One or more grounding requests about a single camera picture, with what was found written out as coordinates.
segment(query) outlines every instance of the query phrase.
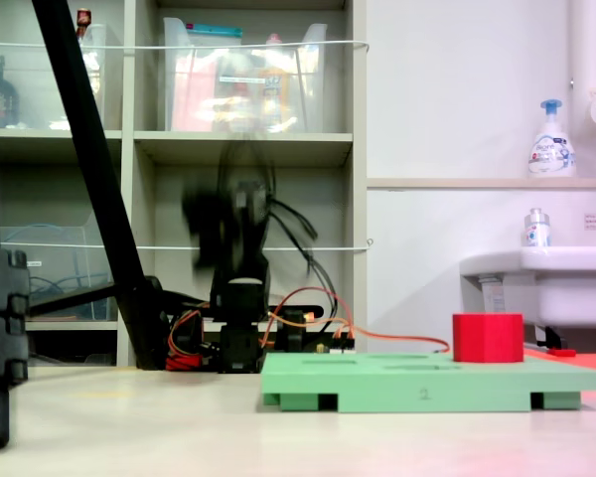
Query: white pipe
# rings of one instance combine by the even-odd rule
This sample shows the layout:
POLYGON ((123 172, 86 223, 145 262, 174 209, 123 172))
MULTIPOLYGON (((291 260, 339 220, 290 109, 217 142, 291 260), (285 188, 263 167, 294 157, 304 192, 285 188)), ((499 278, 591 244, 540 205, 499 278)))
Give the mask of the white pipe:
POLYGON ((569 131, 579 166, 582 166, 585 156, 582 151, 588 148, 595 151, 596 145, 596 124, 589 112, 592 93, 596 91, 596 0, 569 0, 569 4, 570 60, 574 78, 569 131))

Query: green platform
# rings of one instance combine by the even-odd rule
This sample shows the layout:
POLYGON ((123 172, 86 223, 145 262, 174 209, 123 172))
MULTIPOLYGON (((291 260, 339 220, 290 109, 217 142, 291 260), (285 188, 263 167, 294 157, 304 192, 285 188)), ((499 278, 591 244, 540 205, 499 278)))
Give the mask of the green platform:
POLYGON ((282 410, 459 412, 578 409, 596 371, 537 358, 511 365, 455 363, 448 354, 271 353, 263 403, 282 410))

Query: shelf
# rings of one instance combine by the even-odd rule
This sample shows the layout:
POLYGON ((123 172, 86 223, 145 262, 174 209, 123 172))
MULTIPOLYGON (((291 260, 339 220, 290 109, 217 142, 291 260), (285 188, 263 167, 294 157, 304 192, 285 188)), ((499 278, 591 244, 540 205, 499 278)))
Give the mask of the shelf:
MULTIPOLYGON (((224 323, 215 323, 213 321, 204 321, 203 324, 203 329, 206 333, 218 333, 221 330, 221 326, 224 325, 224 323)), ((311 326, 309 328, 307 328, 308 332, 318 332, 322 329, 322 326, 311 326)), ((336 331, 338 328, 340 328, 340 323, 332 323, 331 325, 329 325, 329 328, 327 328, 327 333, 333 333, 334 331, 336 331)), ((267 329, 267 323, 258 323, 258 331, 261 332, 265 332, 265 330, 267 329)), ((275 333, 276 332, 276 324, 273 323, 271 325, 271 332, 275 333)))
POLYGON ((343 10, 347 0, 157 0, 161 8, 233 10, 343 10))
POLYGON ((29 331, 116 331, 116 321, 27 321, 29 331))
POLYGON ((596 190, 596 178, 552 177, 542 179, 367 179, 369 190, 596 190))
MULTIPOLYGON (((105 131, 112 162, 121 163, 121 131, 105 131)), ((76 164, 70 131, 0 129, 0 164, 76 164)))
MULTIPOLYGON (((169 166, 216 166, 230 133, 137 131, 135 142, 155 163, 169 166)), ((276 167, 342 167, 353 144, 353 134, 262 134, 254 139, 276 167)), ((252 165, 241 161, 237 165, 252 165)))

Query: clear plastic container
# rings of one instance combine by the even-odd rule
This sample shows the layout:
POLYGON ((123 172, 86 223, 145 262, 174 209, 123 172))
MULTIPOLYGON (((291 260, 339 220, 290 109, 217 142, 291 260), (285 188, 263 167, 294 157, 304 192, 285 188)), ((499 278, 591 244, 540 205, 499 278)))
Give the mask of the clear plastic container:
MULTIPOLYGON (((119 45, 110 28, 91 25, 82 55, 104 128, 120 129, 123 53, 107 45, 119 45)), ((45 48, 0 46, 0 127, 70 129, 45 48)))
MULTIPOLYGON (((83 227, 59 227, 53 224, 1 227, 0 241, 3 248, 21 250, 27 255, 32 301, 102 285, 112 280, 103 248, 35 246, 36 243, 101 245, 94 216, 83 227)), ((34 319, 109 321, 116 320, 117 313, 114 300, 103 299, 34 319)))
MULTIPOLYGON (((222 45, 197 50, 181 20, 165 18, 164 27, 166 46, 191 47, 166 50, 166 130, 324 132, 325 46, 229 49, 221 46, 237 40, 218 37, 222 45)), ((304 41, 324 41, 326 31, 312 25, 304 41)))

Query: white table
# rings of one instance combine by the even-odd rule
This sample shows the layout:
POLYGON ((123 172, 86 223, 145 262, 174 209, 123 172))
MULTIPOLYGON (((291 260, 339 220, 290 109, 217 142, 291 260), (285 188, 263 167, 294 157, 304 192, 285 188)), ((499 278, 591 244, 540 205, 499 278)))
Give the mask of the white table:
POLYGON ((31 374, 0 477, 596 477, 596 393, 581 411, 280 413, 259 376, 31 374))

